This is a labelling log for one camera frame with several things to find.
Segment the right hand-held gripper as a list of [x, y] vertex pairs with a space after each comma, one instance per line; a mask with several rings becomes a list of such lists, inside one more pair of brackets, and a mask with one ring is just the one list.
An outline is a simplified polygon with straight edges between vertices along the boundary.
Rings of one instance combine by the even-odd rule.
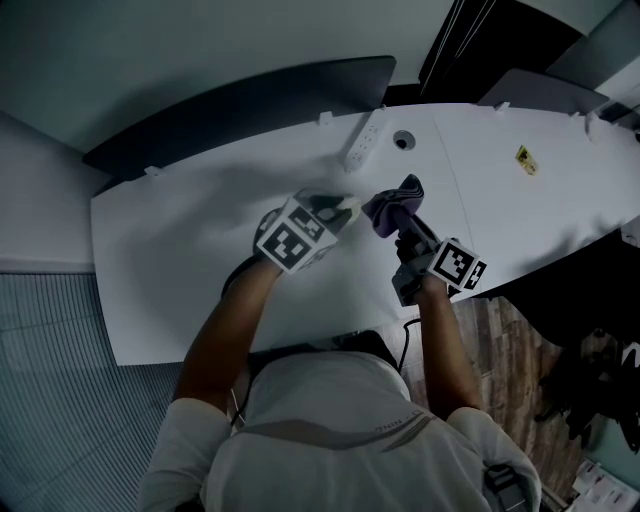
[[395, 212], [394, 220], [398, 239], [404, 245], [436, 246], [402, 262], [393, 276], [392, 283], [402, 306], [416, 304], [414, 295], [427, 275], [433, 275], [447, 285], [449, 298], [475, 290], [487, 265], [474, 252], [452, 238], [439, 244], [438, 236], [415, 214]]

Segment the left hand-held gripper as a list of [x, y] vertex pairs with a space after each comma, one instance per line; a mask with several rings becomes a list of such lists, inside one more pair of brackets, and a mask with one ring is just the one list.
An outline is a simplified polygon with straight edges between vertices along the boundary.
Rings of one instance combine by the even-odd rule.
[[321, 260], [340, 233], [356, 220], [352, 209], [338, 209], [348, 195], [306, 187], [260, 221], [254, 248], [291, 275]]

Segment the small white cup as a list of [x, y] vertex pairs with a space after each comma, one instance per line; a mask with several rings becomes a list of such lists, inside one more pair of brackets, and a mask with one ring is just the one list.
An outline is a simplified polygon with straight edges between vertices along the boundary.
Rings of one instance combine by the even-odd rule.
[[338, 209], [346, 214], [344, 228], [353, 224], [361, 213], [361, 200], [354, 195], [347, 195], [339, 203]]

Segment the grey purple cloth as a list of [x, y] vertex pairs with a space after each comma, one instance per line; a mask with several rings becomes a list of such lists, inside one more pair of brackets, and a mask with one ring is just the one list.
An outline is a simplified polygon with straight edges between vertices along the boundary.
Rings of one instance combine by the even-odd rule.
[[400, 229], [395, 215], [411, 218], [424, 199], [424, 190], [417, 176], [409, 174], [396, 189], [382, 191], [362, 205], [362, 212], [371, 221], [374, 232], [387, 238]]

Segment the person's right forearm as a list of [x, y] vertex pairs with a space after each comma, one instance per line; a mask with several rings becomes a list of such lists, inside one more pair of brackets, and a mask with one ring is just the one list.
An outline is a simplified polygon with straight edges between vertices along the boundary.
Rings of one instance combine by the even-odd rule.
[[434, 276], [423, 278], [415, 300], [431, 412], [446, 420], [461, 408], [482, 409], [480, 386], [462, 343], [446, 283]]

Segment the person's left forearm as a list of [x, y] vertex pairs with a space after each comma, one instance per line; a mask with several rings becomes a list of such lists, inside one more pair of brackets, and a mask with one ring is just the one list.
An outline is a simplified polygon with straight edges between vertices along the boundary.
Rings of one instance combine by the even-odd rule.
[[231, 390], [243, 370], [265, 304], [281, 274], [260, 260], [231, 282], [183, 361], [173, 399], [194, 399], [227, 411]]

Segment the white power strip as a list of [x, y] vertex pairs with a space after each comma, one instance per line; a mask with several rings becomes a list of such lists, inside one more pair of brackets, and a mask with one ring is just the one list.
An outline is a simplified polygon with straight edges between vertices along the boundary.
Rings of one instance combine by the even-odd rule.
[[381, 124], [369, 124], [360, 131], [344, 159], [346, 172], [356, 172], [364, 166], [377, 145], [382, 129]]

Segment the person's black shorts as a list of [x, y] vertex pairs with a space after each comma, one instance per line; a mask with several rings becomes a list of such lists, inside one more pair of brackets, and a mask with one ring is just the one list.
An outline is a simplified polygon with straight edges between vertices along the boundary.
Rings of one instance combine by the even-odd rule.
[[331, 339], [330, 351], [359, 352], [373, 355], [400, 372], [398, 361], [393, 357], [381, 335], [374, 330], [358, 331]]

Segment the small yellow card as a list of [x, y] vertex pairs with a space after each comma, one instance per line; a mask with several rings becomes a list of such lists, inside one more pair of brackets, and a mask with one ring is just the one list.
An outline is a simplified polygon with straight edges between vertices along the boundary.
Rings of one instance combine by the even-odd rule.
[[519, 147], [515, 159], [527, 174], [535, 176], [538, 173], [538, 164], [524, 145]]

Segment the long dark desk divider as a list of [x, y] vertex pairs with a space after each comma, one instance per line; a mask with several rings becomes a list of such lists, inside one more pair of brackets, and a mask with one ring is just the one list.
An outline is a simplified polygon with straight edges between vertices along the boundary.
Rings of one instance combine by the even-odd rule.
[[121, 131], [86, 153], [84, 164], [123, 181], [273, 130], [351, 115], [383, 103], [392, 56], [304, 64], [206, 91]]

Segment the black office chair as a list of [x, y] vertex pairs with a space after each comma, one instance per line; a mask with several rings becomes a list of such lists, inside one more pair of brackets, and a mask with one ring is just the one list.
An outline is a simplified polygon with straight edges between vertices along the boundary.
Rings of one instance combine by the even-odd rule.
[[640, 344], [640, 247], [618, 230], [496, 294], [555, 345], [579, 343], [596, 330]]
[[552, 369], [539, 380], [544, 410], [534, 421], [565, 418], [569, 438], [585, 448], [592, 422], [610, 419], [621, 428], [632, 453], [640, 453], [640, 349], [613, 341], [585, 353], [581, 343], [566, 346]]

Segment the short dark desk divider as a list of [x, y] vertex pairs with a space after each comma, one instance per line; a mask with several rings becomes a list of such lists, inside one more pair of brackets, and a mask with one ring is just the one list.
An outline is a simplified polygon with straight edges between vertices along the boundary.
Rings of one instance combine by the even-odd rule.
[[587, 114], [608, 103], [609, 98], [552, 76], [515, 68], [507, 71], [477, 105], [496, 107], [504, 102], [512, 108]]

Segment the person's white shirt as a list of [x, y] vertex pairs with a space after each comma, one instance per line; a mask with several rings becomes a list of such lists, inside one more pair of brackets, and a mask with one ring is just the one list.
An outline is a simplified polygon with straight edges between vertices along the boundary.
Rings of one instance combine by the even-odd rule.
[[485, 412], [440, 419], [414, 404], [386, 362], [355, 352], [307, 353], [267, 365], [245, 423], [214, 406], [174, 401], [139, 490], [138, 512], [495, 512], [486, 483], [513, 469], [529, 509], [541, 482]]

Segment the white boxes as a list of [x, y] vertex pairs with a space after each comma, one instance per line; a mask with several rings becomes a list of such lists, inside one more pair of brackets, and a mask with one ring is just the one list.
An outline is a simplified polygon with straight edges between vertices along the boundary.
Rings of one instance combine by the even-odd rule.
[[576, 496], [566, 512], [640, 512], [640, 492], [588, 459], [579, 466], [572, 489]]

